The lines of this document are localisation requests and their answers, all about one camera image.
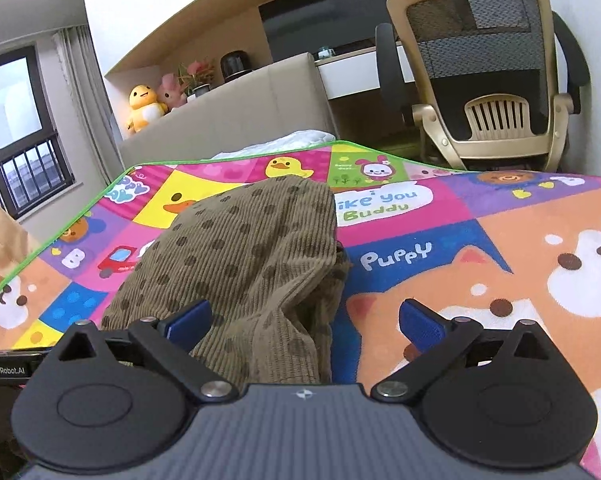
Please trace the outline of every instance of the brown polka dot garment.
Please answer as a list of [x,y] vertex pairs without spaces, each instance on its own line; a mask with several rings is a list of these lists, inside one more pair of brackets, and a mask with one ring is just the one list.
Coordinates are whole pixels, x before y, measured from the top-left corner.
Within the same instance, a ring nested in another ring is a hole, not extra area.
[[194,356],[241,387],[331,380],[333,319],[349,261],[327,184],[297,176],[226,191],[183,211],[103,316],[118,329],[196,300],[213,326]]

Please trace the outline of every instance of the window sill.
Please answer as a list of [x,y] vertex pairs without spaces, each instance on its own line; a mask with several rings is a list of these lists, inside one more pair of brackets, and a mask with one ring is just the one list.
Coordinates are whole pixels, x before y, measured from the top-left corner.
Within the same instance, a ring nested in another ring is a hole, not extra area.
[[42,211],[43,209],[45,209],[47,206],[49,206],[50,204],[56,202],[56,200],[58,200],[59,198],[64,197],[66,194],[71,193],[72,191],[74,191],[75,189],[78,189],[80,186],[82,186],[83,183],[82,182],[75,182],[74,184],[72,184],[71,186],[66,187],[65,189],[63,189],[62,191],[59,191],[58,193],[56,193],[54,196],[50,197],[49,200],[46,200],[45,202],[43,202],[42,204],[37,205],[34,209],[32,209],[31,211],[28,211],[27,213],[25,213],[24,215],[22,215],[17,222],[19,224],[22,224],[24,221],[26,221],[28,218],[30,218],[31,216],[34,216],[36,213]]

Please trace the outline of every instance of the pink plush toy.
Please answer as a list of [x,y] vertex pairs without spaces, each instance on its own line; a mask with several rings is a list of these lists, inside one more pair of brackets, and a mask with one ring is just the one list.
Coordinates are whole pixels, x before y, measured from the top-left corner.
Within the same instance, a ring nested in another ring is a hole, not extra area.
[[167,108],[178,108],[187,102],[187,97],[183,94],[183,90],[187,85],[179,85],[178,79],[174,74],[165,74],[162,83],[158,87],[156,94],[158,101],[165,103]]

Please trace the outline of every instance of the beige headboard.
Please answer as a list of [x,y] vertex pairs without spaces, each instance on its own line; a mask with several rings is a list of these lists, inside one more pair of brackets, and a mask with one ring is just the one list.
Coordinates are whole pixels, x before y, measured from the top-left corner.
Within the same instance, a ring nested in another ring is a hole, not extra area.
[[309,54],[255,70],[176,108],[123,141],[126,167],[199,160],[297,130],[335,134],[325,88]]

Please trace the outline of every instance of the ribbed gray surface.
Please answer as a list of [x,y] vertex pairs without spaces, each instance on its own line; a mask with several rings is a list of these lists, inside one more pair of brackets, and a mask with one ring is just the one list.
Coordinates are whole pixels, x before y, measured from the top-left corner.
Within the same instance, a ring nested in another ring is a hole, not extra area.
[[[301,399],[303,389],[313,395]],[[205,407],[161,456],[108,480],[589,480],[576,465],[535,474],[491,472],[456,460],[423,436],[405,408],[356,385],[250,386]],[[24,480],[70,478],[35,466]]]

